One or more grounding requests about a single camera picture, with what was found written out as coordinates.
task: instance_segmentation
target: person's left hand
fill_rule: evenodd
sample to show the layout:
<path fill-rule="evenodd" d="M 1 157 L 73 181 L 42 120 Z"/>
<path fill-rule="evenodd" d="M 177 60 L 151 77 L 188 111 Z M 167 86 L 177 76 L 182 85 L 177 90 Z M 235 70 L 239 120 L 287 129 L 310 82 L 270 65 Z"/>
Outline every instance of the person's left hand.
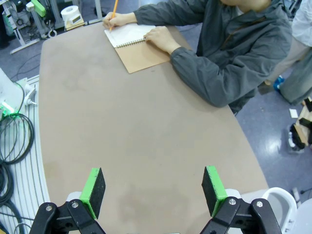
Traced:
<path fill-rule="evenodd" d="M 150 41 L 159 49 L 171 54 L 175 49 L 181 47 L 171 36 L 167 27 L 156 27 L 144 36 L 146 41 Z"/>

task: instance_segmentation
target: neck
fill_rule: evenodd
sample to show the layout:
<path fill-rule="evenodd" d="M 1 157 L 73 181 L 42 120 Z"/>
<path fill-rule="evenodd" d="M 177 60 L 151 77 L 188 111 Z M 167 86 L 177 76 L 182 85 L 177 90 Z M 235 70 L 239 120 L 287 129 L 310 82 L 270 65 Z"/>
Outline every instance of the neck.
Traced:
<path fill-rule="evenodd" d="M 270 5 L 271 0 L 258 0 L 258 1 L 246 0 L 243 1 L 242 4 L 238 5 L 238 8 L 244 13 L 249 12 L 251 10 L 260 12 L 268 8 Z"/>

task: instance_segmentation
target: green light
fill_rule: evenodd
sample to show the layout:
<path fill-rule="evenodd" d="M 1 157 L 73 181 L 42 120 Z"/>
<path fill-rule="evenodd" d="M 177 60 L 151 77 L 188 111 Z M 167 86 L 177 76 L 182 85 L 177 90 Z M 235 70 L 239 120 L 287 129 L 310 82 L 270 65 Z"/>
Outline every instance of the green light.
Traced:
<path fill-rule="evenodd" d="M 8 103 L 6 103 L 5 101 L 2 102 L 2 106 L 8 111 L 10 112 L 10 114 L 14 113 L 14 108 L 12 108 Z"/>

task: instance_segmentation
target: person's right hand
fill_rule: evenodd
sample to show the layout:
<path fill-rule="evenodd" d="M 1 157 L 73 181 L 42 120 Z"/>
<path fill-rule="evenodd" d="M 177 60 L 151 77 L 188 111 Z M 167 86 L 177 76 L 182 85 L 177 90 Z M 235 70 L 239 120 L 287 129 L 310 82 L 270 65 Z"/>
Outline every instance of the person's right hand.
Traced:
<path fill-rule="evenodd" d="M 128 23 L 136 23 L 137 19 L 134 13 L 129 14 L 119 14 L 115 13 L 115 17 L 113 17 L 113 13 L 110 12 L 103 19 L 103 25 L 105 28 L 113 28 L 117 26 L 123 26 Z"/>

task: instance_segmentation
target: bolt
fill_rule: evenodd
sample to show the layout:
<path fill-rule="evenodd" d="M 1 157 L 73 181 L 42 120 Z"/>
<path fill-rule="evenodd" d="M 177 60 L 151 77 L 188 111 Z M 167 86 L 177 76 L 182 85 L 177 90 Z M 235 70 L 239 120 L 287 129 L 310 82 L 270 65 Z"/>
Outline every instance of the bolt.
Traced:
<path fill-rule="evenodd" d="M 229 200 L 229 204 L 230 204 L 230 205 L 235 205 L 235 204 L 236 204 L 236 201 L 232 198 L 232 199 Z"/>
<path fill-rule="evenodd" d="M 52 206 L 47 206 L 47 207 L 45 208 L 45 210 L 46 210 L 46 211 L 51 211 L 51 210 L 52 210 Z"/>
<path fill-rule="evenodd" d="M 77 208 L 77 207 L 78 207 L 78 203 L 73 202 L 73 203 L 72 203 L 72 207 L 73 207 L 73 208 Z"/>
<path fill-rule="evenodd" d="M 257 207 L 262 207 L 263 203 L 261 201 L 257 201 Z"/>

